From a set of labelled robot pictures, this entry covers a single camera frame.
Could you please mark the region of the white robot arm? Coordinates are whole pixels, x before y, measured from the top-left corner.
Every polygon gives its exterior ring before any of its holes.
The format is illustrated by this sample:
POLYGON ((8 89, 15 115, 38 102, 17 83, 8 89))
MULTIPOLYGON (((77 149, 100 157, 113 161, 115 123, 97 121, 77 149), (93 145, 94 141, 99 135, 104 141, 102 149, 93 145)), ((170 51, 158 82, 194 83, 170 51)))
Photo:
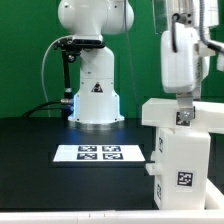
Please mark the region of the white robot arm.
MULTIPOLYGON (((58 18, 70 32, 63 39, 66 59, 81 59, 80 88, 69 120, 100 126, 123 121, 113 84, 114 54, 103 36, 132 27, 134 12, 128 0, 61 0, 58 18)), ((210 39, 210 29, 218 24, 218 0, 165 0, 165 19, 162 85, 167 93, 177 95, 172 115, 189 123, 196 116, 196 89, 208 75, 210 57, 223 51, 210 39)))

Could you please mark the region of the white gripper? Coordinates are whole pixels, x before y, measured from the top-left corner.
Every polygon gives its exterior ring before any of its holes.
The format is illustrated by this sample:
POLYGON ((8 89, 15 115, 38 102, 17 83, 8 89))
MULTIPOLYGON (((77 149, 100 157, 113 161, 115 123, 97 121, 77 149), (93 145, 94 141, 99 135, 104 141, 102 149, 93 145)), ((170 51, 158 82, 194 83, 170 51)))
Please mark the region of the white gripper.
POLYGON ((161 36, 161 77, 166 93, 176 94, 180 119, 195 118, 193 92, 207 77, 210 57, 199 54, 199 37, 192 27, 176 22, 161 36))

